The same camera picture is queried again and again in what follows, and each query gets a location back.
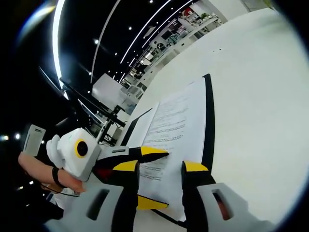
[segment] paper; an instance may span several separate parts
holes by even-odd
[[[162,101],[143,146],[166,149],[169,156],[140,165],[139,195],[169,204],[163,213],[183,220],[181,166],[183,160],[202,161],[206,124],[205,80]]]
[[[151,121],[155,116],[158,105],[159,103],[155,104],[149,112],[139,118],[129,141],[126,144],[128,147],[138,147],[142,145]]]

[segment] black wristband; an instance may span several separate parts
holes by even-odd
[[[58,168],[53,168],[53,170],[52,170],[53,179],[54,179],[54,182],[55,182],[58,186],[60,186],[60,187],[62,187],[62,188],[64,189],[64,188],[66,188],[66,187],[63,186],[62,184],[60,184],[59,179],[58,179],[58,171],[59,171]]]

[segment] human arm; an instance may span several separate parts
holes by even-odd
[[[52,175],[52,166],[48,166],[36,158],[21,152],[18,157],[20,166],[34,179],[46,184],[56,184]],[[75,192],[84,192],[83,183],[71,176],[67,171],[60,169],[58,171],[60,184],[66,186]]]

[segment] clipboard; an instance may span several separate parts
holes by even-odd
[[[203,148],[203,156],[202,156],[202,164],[204,166],[206,166],[208,168],[208,170],[211,173],[212,170],[212,163],[213,163],[213,153],[214,153],[214,137],[215,137],[215,113],[214,113],[214,100],[213,100],[213,90],[212,90],[212,84],[211,84],[211,75],[207,74],[205,76],[203,76],[204,80],[205,80],[205,90],[206,90],[206,125],[205,125],[205,138],[204,138],[204,148]],[[146,111],[145,113],[143,113],[142,115],[140,115],[139,117],[137,117],[136,119],[134,119],[122,142],[121,142],[121,146],[126,146],[130,136],[138,122],[138,120],[145,115],[146,113],[148,113],[151,109],[149,109],[148,111]],[[186,228],[186,221],[176,221],[173,218],[165,215],[164,213],[152,209],[152,211],[154,211],[155,213],[157,213],[158,215],[162,216],[163,218],[165,218],[166,220],[179,225],[181,227]]]

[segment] white table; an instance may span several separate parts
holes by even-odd
[[[210,73],[215,107],[212,175],[279,223],[309,170],[309,65],[298,37],[275,11],[240,16],[180,53],[154,78],[125,127],[170,93]],[[138,212],[135,231],[185,231]]]

